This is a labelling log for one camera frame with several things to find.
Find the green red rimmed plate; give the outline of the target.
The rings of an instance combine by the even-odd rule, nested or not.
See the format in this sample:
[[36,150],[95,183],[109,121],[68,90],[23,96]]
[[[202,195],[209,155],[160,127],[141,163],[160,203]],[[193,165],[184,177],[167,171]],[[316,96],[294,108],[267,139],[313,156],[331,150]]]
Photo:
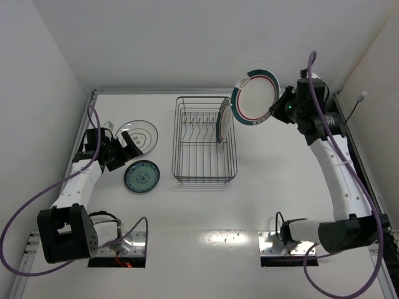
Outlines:
[[279,97],[280,84],[272,72],[265,69],[250,70],[233,88],[233,116],[243,125],[258,125],[270,117],[269,109]]
[[226,139],[232,124],[232,114],[229,98],[225,98],[221,103],[216,120],[217,143],[222,143]]

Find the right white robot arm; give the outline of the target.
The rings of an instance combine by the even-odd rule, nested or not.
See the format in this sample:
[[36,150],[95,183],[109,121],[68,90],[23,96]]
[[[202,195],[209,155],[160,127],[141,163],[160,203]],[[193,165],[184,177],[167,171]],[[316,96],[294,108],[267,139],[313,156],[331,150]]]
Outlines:
[[317,158],[327,183],[334,221],[286,220],[279,229],[283,244],[309,241],[320,244],[330,254],[367,247],[383,235],[390,222],[386,214],[376,218],[365,192],[355,179],[356,171],[349,155],[347,130],[341,116],[325,110],[326,84],[309,78],[301,70],[297,86],[289,86],[270,107],[271,115],[287,124],[296,124],[310,150]]

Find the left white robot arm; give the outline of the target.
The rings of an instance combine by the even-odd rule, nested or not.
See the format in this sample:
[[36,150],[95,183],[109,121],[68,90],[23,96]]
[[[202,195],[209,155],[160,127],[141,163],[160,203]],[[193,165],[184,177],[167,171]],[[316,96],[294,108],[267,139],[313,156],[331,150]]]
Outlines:
[[96,182],[105,170],[113,171],[143,154],[127,132],[125,144],[107,136],[105,128],[86,130],[83,151],[72,160],[72,172],[50,209],[41,210],[37,224],[48,263],[94,258],[98,249],[122,242],[121,222],[94,223],[87,207]]

